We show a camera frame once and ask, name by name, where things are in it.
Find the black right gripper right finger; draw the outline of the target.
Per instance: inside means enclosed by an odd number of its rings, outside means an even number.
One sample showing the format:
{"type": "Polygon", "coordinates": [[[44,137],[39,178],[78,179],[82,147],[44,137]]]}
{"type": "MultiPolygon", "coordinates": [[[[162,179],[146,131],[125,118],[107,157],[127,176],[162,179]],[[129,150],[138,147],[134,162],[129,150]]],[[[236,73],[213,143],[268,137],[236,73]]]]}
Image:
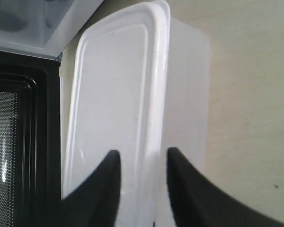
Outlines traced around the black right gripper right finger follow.
{"type": "Polygon", "coordinates": [[[223,192],[176,147],[167,149],[167,186],[178,227],[284,227],[223,192]]]}

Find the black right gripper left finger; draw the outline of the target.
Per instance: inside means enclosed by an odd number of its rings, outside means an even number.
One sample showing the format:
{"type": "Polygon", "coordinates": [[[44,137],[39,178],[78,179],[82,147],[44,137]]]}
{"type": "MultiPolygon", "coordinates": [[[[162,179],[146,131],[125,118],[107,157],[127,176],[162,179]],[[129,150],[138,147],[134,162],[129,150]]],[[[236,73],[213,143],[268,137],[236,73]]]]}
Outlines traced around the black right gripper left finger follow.
{"type": "Polygon", "coordinates": [[[73,192],[62,200],[62,227],[113,227],[121,197],[121,157],[111,150],[73,192]]]}

